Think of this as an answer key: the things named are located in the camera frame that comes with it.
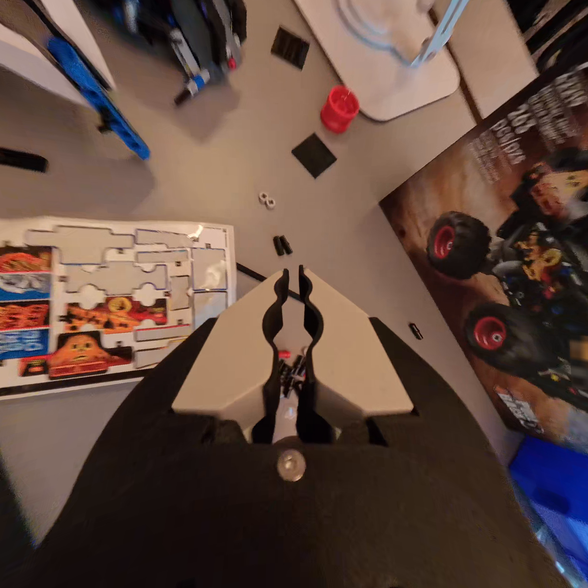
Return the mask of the blue printed curved panel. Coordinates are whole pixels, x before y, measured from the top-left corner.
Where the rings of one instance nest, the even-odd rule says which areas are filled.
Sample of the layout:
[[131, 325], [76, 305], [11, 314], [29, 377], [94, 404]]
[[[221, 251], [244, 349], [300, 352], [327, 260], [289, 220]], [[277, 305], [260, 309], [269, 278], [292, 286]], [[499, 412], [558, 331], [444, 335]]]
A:
[[148, 160], [151, 151], [111, 100], [107, 90], [66, 40], [52, 36], [48, 51], [62, 69], [65, 77], [99, 114], [101, 133], [112, 132], [141, 160]]

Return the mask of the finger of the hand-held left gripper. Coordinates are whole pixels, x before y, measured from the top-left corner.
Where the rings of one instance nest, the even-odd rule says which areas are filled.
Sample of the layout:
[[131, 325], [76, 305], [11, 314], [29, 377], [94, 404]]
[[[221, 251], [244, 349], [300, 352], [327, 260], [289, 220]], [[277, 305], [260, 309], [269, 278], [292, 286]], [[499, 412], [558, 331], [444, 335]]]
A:
[[57, 69], [47, 49], [50, 30], [24, 1], [1, 1], [1, 67], [78, 105], [89, 102]]
[[107, 90], [116, 89], [114, 78], [84, 17], [74, 1], [28, 1], [52, 36], [61, 37], [75, 49], [86, 67]]

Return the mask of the dark toy set box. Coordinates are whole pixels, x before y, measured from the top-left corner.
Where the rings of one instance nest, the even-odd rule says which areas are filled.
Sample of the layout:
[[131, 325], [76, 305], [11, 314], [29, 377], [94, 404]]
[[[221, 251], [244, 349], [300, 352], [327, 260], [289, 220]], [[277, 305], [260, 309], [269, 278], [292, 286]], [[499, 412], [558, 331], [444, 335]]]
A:
[[507, 426], [587, 453], [587, 57], [380, 206]]

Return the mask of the black smooth square tile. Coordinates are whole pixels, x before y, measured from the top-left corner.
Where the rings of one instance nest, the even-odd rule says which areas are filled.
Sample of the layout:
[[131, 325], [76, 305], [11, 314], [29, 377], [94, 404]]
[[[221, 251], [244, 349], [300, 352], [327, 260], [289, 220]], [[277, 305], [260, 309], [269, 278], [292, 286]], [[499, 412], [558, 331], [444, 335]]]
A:
[[337, 161], [336, 156], [316, 133], [312, 133], [296, 145], [291, 154], [313, 179], [318, 179]]

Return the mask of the thick black beam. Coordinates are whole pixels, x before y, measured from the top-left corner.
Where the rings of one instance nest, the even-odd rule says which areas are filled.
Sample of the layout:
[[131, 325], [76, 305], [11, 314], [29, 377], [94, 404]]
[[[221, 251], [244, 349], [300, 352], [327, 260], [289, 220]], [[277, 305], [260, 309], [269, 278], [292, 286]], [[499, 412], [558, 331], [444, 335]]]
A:
[[40, 155], [1, 148], [1, 165], [26, 171], [46, 173], [48, 160]]

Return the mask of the white book stand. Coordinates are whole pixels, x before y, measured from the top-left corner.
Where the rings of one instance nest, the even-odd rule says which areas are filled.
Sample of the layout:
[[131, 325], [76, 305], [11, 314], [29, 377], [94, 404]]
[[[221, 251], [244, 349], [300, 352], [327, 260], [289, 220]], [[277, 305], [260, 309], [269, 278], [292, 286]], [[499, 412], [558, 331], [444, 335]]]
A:
[[388, 122], [451, 95], [460, 76], [445, 48], [468, 1], [295, 1], [359, 110]]

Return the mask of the red wheel rim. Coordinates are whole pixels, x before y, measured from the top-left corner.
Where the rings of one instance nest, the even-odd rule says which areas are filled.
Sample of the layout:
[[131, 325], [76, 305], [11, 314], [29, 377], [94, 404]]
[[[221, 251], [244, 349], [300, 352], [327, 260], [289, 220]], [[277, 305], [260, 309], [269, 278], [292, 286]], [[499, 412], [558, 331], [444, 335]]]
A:
[[333, 87], [320, 111], [320, 120], [327, 130], [335, 134], [346, 132], [359, 113], [359, 101], [346, 86]]

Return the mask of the grey desk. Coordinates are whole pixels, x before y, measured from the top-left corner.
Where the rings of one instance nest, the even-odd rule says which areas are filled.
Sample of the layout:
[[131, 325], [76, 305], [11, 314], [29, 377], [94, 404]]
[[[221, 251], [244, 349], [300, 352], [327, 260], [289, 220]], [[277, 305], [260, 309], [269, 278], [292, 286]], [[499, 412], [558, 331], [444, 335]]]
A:
[[[520, 435], [498, 416], [379, 207], [474, 127], [461, 91], [387, 123], [360, 116], [334, 135], [319, 111], [337, 80], [293, 3], [246, 1], [243, 66], [229, 84], [175, 108], [176, 66], [77, 5], [114, 75], [115, 101], [151, 158], [142, 162], [117, 137], [100, 135], [90, 110], [1, 70], [1, 146], [49, 162], [47, 173], [1, 167], [1, 217], [230, 224], [242, 265], [264, 276], [289, 268], [295, 289], [304, 264], [382, 320], [446, 379], [509, 463]], [[280, 26], [310, 43], [303, 70], [270, 53]], [[337, 158], [318, 179], [291, 154], [312, 133]], [[281, 235], [291, 255], [276, 254], [273, 237]]]

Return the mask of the blue storage bin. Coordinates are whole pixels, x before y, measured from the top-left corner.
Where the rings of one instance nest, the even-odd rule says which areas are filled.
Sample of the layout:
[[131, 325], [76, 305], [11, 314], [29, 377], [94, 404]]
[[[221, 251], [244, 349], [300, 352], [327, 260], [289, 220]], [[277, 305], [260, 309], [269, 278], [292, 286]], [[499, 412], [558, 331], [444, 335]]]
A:
[[573, 587], [587, 587], [587, 455], [528, 436], [509, 470], [556, 568]]

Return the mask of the colourful sticker sheet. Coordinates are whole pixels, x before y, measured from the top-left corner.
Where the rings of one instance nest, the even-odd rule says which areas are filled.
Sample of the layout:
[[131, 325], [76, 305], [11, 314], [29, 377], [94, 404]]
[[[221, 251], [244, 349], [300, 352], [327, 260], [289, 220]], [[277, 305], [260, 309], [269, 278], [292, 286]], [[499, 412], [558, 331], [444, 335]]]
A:
[[136, 382], [235, 300], [229, 225], [1, 219], [1, 400]]

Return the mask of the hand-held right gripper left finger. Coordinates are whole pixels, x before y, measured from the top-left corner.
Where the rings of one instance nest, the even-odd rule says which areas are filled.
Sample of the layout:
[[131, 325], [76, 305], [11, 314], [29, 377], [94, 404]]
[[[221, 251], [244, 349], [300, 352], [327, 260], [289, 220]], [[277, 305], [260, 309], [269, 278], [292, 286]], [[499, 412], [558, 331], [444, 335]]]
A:
[[275, 337], [288, 296], [283, 269], [218, 316], [173, 401], [175, 413], [235, 421], [254, 443], [272, 443], [281, 395]]

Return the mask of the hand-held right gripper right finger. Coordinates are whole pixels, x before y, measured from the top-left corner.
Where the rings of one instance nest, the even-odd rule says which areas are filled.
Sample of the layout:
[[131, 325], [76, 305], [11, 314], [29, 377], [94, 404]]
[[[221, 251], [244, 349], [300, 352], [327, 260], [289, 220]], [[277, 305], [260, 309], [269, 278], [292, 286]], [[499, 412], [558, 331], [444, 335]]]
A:
[[303, 325], [311, 337], [296, 429], [304, 443], [332, 443], [335, 430], [414, 410], [370, 317], [299, 266]]

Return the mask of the black axle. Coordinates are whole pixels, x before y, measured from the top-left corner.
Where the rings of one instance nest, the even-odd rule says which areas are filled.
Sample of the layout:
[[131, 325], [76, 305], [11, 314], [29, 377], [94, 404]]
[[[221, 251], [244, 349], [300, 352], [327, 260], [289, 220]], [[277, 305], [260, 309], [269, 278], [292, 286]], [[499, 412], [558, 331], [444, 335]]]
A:
[[[249, 278], [252, 278], [253, 280], [260, 282], [260, 283], [267, 279], [266, 276], [264, 276], [258, 272], [255, 272], [254, 270], [242, 265], [239, 262], [236, 263], [236, 269], [238, 272], [240, 272], [240, 273], [248, 276]], [[288, 291], [288, 296], [298, 302], [302, 302], [302, 298], [300, 297], [300, 295], [297, 292], [294, 292], [293, 290]]]

